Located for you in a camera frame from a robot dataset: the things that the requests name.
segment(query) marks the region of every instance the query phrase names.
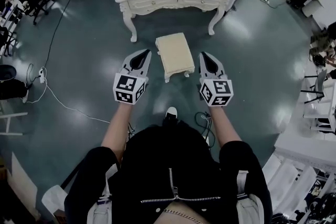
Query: small white stool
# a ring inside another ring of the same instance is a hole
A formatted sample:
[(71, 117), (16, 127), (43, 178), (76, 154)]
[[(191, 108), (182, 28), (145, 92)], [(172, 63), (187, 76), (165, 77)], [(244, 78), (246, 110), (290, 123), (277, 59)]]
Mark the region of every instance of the small white stool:
[(166, 83), (172, 74), (184, 72), (188, 78), (190, 73), (195, 72), (193, 57), (183, 33), (158, 37), (155, 44), (163, 63)]

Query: black bag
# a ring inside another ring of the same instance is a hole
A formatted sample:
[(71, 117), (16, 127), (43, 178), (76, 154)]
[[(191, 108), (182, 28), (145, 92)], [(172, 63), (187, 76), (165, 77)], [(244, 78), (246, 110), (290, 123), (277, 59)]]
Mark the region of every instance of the black bag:
[(317, 67), (326, 67), (326, 61), (320, 54), (313, 56), (313, 62)]

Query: gray floor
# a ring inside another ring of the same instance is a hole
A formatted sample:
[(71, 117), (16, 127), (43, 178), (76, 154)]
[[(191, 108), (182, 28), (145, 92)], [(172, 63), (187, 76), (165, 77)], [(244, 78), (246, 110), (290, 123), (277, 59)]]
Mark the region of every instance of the gray floor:
[[(18, 27), (20, 44), (13, 58), (4, 60), (17, 68), (25, 80), (29, 63), (32, 76), (44, 65), (57, 21), (67, 0), (57, 0), (48, 16), (37, 26), (24, 18)], [(285, 0), (270, 0), (277, 5)], [(163, 67), (156, 55), (155, 38), (183, 32), (196, 68), (201, 51), (215, 55), (233, 81), (234, 98), (225, 109), (238, 134), (254, 149), (263, 165), (273, 151), (277, 134), (289, 122), (305, 72), (311, 34), (309, 22), (287, 4), (272, 9), (258, 0), (238, 0), (237, 11), (229, 12), (207, 34), (215, 11), (196, 8), (159, 10), (138, 16), (138, 42), (130, 42), (119, 5), (114, 0), (71, 0), (59, 25), (47, 65), (48, 84), (67, 106), (90, 116), (110, 120), (117, 108), (112, 86), (114, 74), (130, 53), (149, 48), (153, 53), (147, 93), (134, 108), (131, 123), (139, 131), (160, 124), (169, 106), (177, 107), (179, 118), (191, 126), (197, 111), (207, 106), (197, 92), (198, 73), (190, 78), (174, 76), (164, 83)], [(44, 84), (36, 80), (29, 100), (36, 100)], [(22, 137), (0, 137), (2, 155), (10, 166), (14, 152), (38, 187), (37, 208), (43, 193), (60, 184), (86, 152), (100, 144), (107, 124), (63, 108), (50, 91), (35, 104), (10, 100), (7, 111), (27, 111), (13, 121), (13, 131)], [(212, 149), (218, 158), (219, 148)]]

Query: white chair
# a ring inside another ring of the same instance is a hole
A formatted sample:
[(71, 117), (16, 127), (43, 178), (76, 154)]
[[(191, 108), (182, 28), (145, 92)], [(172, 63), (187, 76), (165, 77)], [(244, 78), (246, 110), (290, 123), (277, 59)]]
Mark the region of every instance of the white chair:
[(315, 76), (305, 76), (305, 78), (316, 78), (315, 85), (310, 87), (310, 88), (313, 88), (313, 90), (301, 90), (301, 92), (315, 93), (316, 94), (316, 98), (314, 98), (310, 101), (304, 102), (305, 104), (311, 103), (311, 102), (316, 101), (316, 100), (320, 100), (324, 97), (323, 83), (324, 83), (326, 77), (327, 77), (327, 70), (324, 70), (324, 71), (322, 71), (321, 73), (319, 73), (318, 75), (315, 75)]
[(323, 106), (323, 113), (314, 113), (314, 114), (304, 114), (303, 117), (306, 119), (328, 119), (329, 124), (326, 123), (326, 125), (330, 125), (330, 127), (318, 127), (318, 126), (312, 126), (310, 127), (311, 130), (315, 131), (325, 131), (325, 132), (331, 132), (334, 133), (336, 130), (336, 118), (335, 118), (335, 109), (336, 109), (336, 82), (334, 82), (330, 86), (324, 87), (332, 89), (332, 95), (330, 99), (323, 99), (316, 105), (316, 111), (319, 110), (319, 106)]

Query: shoe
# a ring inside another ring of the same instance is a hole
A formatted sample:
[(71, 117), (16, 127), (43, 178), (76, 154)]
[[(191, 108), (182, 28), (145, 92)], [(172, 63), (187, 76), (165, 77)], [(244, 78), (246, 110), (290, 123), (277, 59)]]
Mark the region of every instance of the shoe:
[(173, 106), (171, 106), (170, 108), (168, 108), (167, 112), (166, 112), (166, 119), (177, 119), (177, 109)]
[(162, 122), (162, 126), (176, 126), (177, 125), (177, 109), (173, 106), (168, 108), (166, 112), (166, 117), (164, 118)]

